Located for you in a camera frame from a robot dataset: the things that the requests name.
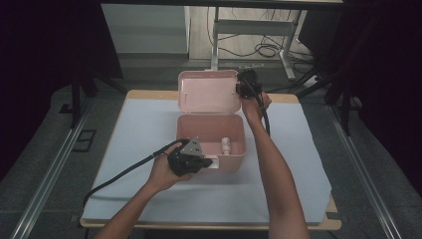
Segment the person's right hand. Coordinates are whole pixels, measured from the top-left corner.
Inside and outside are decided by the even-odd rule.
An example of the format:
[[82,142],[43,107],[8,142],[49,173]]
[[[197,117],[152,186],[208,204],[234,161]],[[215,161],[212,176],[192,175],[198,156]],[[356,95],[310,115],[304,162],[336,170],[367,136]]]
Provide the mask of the person's right hand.
[[[263,107],[266,110],[272,103],[271,98],[267,93],[261,93],[259,95],[260,100],[263,103]],[[261,122],[263,118],[262,109],[259,103],[253,99],[241,99],[242,111],[248,123]]]

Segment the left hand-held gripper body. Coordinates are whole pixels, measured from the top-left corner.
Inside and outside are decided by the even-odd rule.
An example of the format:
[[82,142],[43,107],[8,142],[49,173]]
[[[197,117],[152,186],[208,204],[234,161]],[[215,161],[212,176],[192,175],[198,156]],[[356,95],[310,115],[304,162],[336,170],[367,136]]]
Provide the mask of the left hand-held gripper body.
[[203,167],[204,155],[198,138],[180,138],[180,145],[167,156],[170,169],[177,175],[196,173]]

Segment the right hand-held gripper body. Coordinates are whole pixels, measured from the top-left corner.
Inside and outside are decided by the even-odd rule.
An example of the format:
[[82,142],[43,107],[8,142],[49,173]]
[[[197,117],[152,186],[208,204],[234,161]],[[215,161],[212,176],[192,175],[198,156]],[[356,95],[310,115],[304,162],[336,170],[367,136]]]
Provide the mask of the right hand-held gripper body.
[[237,75],[236,93],[243,99],[255,99],[262,89],[262,84],[258,82],[258,75],[255,70],[247,69]]

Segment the white desk frame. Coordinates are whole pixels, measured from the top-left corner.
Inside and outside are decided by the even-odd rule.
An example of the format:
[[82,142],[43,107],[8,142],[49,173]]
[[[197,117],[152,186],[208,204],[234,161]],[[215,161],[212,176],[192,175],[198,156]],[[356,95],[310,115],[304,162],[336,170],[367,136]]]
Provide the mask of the white desk frame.
[[219,18],[219,8],[215,8],[214,26],[212,32],[211,69],[218,69],[218,36],[220,34],[239,34],[256,36],[286,37],[285,45],[278,56],[281,59],[286,75],[290,81],[296,76],[289,60],[289,51],[294,41],[302,15],[301,10],[294,10],[292,21],[260,21],[260,20],[229,20]]

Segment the pink storage box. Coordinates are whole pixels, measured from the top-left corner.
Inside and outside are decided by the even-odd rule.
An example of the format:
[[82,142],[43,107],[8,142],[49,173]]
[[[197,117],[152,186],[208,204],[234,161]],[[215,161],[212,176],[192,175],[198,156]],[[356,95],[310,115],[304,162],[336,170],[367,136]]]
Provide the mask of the pink storage box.
[[[184,71],[178,76],[177,138],[198,138],[203,154],[212,159],[204,171],[237,171],[247,151],[244,122],[236,93],[237,72]],[[224,155],[221,139],[229,137],[231,153]]]

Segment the black stand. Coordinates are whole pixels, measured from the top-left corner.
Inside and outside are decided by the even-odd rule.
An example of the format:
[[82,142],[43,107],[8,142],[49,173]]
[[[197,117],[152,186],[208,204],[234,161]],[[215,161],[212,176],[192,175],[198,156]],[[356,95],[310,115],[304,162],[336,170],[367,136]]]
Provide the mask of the black stand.
[[349,132],[349,113],[351,110],[350,103],[350,87],[349,80],[346,77],[346,70],[340,69],[336,72],[328,75],[324,75],[321,80],[318,80],[315,84],[304,90],[295,93],[298,99],[304,98],[305,96],[328,86],[328,90],[325,93],[323,100],[327,105],[333,106],[338,100],[341,100],[339,123],[341,129],[347,136],[350,136]]
[[98,88],[95,79],[107,84],[118,92],[126,95],[127,89],[114,81],[111,77],[107,77],[98,71],[90,68],[75,68],[72,77],[72,123],[74,128],[82,118],[81,91],[84,91],[88,98],[95,98],[98,94]]

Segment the white panel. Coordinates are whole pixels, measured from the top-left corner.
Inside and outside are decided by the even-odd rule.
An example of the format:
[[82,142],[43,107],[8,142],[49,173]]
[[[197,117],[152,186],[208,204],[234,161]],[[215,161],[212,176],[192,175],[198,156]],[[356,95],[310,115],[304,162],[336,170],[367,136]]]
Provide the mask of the white panel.
[[188,53],[188,7],[103,4],[102,9],[118,53]]

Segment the dark curtain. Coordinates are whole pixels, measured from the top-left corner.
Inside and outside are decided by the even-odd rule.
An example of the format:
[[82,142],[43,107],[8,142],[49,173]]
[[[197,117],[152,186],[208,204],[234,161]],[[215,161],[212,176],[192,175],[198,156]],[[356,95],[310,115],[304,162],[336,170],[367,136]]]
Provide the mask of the dark curtain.
[[0,180],[35,134],[55,91],[122,72],[102,0],[0,0]]
[[372,11],[310,10],[299,40],[324,69],[343,65],[372,16],[379,20],[353,61],[351,94],[361,120],[422,196],[422,0],[343,0],[383,4]]

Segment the metal floor rail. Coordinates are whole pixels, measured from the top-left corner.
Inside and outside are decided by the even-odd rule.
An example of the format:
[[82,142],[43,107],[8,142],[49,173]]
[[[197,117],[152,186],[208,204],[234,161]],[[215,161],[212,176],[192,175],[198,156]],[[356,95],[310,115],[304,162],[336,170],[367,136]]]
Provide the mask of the metal floor rail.
[[78,136],[80,135],[85,125],[94,101],[94,98],[85,99],[80,119],[67,134],[67,137],[62,143],[59,152],[54,157],[46,174],[40,182],[37,190],[33,194],[27,208],[22,214],[9,239],[29,238],[39,216],[41,215],[42,209],[46,205],[46,202],[50,197],[51,192],[67,162],[67,159],[78,139]]
[[377,216],[378,221],[384,231],[384,234],[388,239],[402,239],[402,235],[400,234],[389,209],[387,208],[372,178],[370,177],[370,174],[367,171],[353,140],[342,128],[338,112],[333,106],[327,106],[326,108],[329,112],[331,120],[333,121],[335,130],[339,135],[339,138],[351,161],[351,164],[353,165],[357,177],[359,178],[362,188],[365,191],[365,194],[374,210],[374,213]]

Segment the person's left hand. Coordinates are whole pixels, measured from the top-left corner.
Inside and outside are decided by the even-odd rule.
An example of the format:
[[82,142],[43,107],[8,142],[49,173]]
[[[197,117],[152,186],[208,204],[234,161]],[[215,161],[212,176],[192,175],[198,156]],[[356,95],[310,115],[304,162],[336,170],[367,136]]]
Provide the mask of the person's left hand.
[[193,176],[192,173],[177,176],[171,170],[167,157],[177,146],[180,146],[180,143],[171,146],[154,160],[146,185],[152,188],[155,193],[166,190],[178,182],[188,181]]

